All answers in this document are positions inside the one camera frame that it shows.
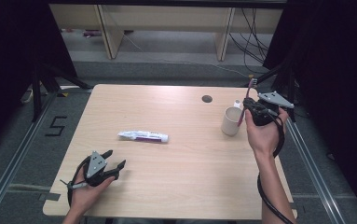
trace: hand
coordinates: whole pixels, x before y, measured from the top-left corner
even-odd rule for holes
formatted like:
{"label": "hand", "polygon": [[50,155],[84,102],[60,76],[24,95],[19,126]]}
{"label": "hand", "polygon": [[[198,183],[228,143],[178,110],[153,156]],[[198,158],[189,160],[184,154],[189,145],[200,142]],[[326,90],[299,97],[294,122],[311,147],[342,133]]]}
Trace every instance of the hand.
{"label": "hand", "polygon": [[[285,132],[285,122],[289,116],[288,113],[281,108],[279,108],[279,112],[279,117],[283,123],[283,131]],[[255,156],[272,157],[273,151],[279,141],[277,125],[271,122],[265,126],[256,126],[252,114],[248,109],[245,110],[245,122],[247,124],[248,141],[254,150]]]}
{"label": "hand", "polygon": [[[83,176],[83,167],[79,170],[76,177],[76,182],[79,183],[85,180]],[[114,176],[111,176],[104,180],[99,186],[92,187],[87,185],[86,187],[73,189],[73,197],[71,200],[71,208],[68,211],[67,216],[63,223],[78,223],[80,218],[97,202],[101,193],[115,180]]]}

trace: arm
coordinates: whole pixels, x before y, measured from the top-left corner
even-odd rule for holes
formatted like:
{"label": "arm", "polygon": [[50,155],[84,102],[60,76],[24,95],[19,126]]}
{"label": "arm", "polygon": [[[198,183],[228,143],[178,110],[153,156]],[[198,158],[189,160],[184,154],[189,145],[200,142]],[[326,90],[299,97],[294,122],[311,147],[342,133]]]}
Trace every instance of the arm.
{"label": "arm", "polygon": [[[76,183],[83,181],[84,179],[82,167],[76,178]],[[100,194],[112,183],[112,181],[114,181],[114,179],[115,178],[113,176],[109,177],[97,187],[87,185],[83,188],[74,189],[71,208],[62,223],[79,223],[83,215],[96,203]]]}
{"label": "arm", "polygon": [[[280,109],[279,117],[285,124],[285,121],[288,119],[288,114]],[[265,126],[254,125],[252,115],[248,110],[245,111],[245,122],[247,124],[248,141],[251,148],[254,150],[254,157],[259,168],[263,191],[274,207],[295,223],[294,213],[292,212],[288,198],[283,189],[273,157],[273,151],[279,141],[277,126],[273,122]],[[263,201],[262,220],[263,223],[283,223],[268,209]]]}

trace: white cup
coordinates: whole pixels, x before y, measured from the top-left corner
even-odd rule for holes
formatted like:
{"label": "white cup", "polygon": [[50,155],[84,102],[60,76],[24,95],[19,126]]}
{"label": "white cup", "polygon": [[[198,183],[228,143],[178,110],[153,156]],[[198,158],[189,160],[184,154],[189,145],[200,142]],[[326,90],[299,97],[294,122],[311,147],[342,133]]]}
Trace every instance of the white cup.
{"label": "white cup", "polygon": [[241,116],[242,110],[235,106],[229,107],[225,111],[224,120],[222,121],[222,132],[234,136],[239,132],[239,119]]}

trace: light wood tabletop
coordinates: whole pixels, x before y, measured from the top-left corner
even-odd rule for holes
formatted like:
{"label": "light wood tabletop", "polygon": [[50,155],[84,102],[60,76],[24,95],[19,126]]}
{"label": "light wood tabletop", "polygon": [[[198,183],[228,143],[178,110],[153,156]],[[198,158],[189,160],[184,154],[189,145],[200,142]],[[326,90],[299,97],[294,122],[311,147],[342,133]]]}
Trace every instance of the light wood tabletop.
{"label": "light wood tabletop", "polygon": [[[46,201],[44,213],[65,216],[67,188],[60,179],[71,180],[92,150],[102,154],[113,149],[105,171],[123,160],[126,167],[88,216],[261,219],[258,169],[245,122],[233,137],[221,131],[225,110],[246,92],[243,88],[97,85],[50,190],[61,194],[60,199]],[[212,97],[210,103],[202,101],[205,95]],[[257,99],[257,92],[250,90],[250,96]],[[169,142],[117,136],[130,130],[165,133]],[[276,162],[292,203],[280,160]]]}

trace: toothpaste tube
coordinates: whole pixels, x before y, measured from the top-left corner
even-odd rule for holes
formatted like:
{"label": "toothpaste tube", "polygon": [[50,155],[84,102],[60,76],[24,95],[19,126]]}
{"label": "toothpaste tube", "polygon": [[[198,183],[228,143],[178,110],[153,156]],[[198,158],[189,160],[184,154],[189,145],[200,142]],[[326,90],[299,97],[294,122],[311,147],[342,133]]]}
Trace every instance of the toothpaste tube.
{"label": "toothpaste tube", "polygon": [[169,136],[167,134],[151,133],[146,131],[125,131],[125,132],[120,132],[117,135],[135,141],[160,142],[160,143],[166,143],[169,141]]}

